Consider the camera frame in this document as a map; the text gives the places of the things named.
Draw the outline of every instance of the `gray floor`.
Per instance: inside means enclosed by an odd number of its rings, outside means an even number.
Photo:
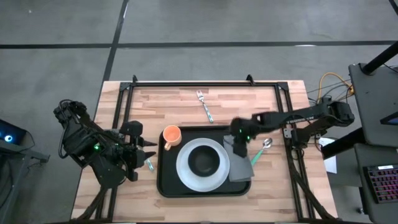
[[[110,44],[121,4],[1,1],[0,44]],[[397,20],[387,0],[130,0],[120,42],[394,40]],[[133,74],[140,80],[242,80],[251,74],[257,80],[305,80],[313,90],[325,72],[348,79],[349,64],[368,62],[387,47],[118,49],[110,80],[130,80]],[[57,155],[62,128],[52,111],[70,98],[84,102],[93,115],[108,55],[109,49],[0,50],[0,119],[28,129],[35,150],[51,154],[48,164],[26,175],[14,223],[70,217],[80,171]],[[389,64],[398,64],[398,58]],[[337,81],[328,77],[324,85]],[[358,118],[354,98],[349,103]],[[360,125],[357,119],[348,128],[331,128],[327,136],[338,138]],[[350,161],[350,156],[339,157]],[[347,179],[330,175],[339,217],[369,221],[356,213],[357,188],[341,186]]]

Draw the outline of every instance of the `butcher block tabletop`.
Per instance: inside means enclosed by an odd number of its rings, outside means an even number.
[[[303,81],[287,81],[293,109],[308,107]],[[104,82],[95,123],[103,129],[111,129],[119,93],[120,82]],[[198,100],[201,90],[205,103],[214,119],[210,124]],[[282,94],[284,111],[287,111]],[[119,128],[124,117],[127,94],[124,94]],[[159,142],[163,129],[177,126],[229,125],[234,117],[250,118],[251,114],[277,111],[273,87],[135,87],[129,120],[144,125],[142,137],[146,141]],[[262,148],[265,138],[272,138],[271,148],[254,166],[250,190],[238,197],[165,198],[156,187],[157,154],[150,158],[155,167],[151,172],[147,165],[136,169],[138,181],[125,181],[118,187],[114,209],[114,222],[292,222],[297,221],[292,186],[290,183],[282,131],[261,134],[248,144],[248,156],[253,158]],[[158,151],[158,146],[145,147],[145,151]],[[326,210],[337,217],[335,203],[326,175],[321,152],[315,145],[305,149],[305,167],[312,192]],[[72,218],[81,215],[95,198],[100,185],[90,167],[82,170]],[[300,191],[304,217],[308,217],[305,199]],[[110,190],[104,203],[104,215],[108,211]]]

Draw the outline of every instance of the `gray cloth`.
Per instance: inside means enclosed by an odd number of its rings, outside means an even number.
[[[248,156],[242,158],[233,152],[234,137],[224,136],[224,148],[229,157],[229,181],[243,182],[250,181],[254,177],[253,167]]]

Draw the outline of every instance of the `blue light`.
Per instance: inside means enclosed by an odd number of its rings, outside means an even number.
[[[6,136],[6,137],[4,137],[4,140],[6,140],[6,142],[11,142],[12,136]]]

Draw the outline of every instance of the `spoon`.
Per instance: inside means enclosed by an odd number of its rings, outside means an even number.
[[[267,138],[262,142],[262,149],[254,156],[254,158],[251,160],[251,165],[254,166],[257,160],[261,157],[262,152],[264,152],[265,149],[270,148],[272,145],[272,138]]]

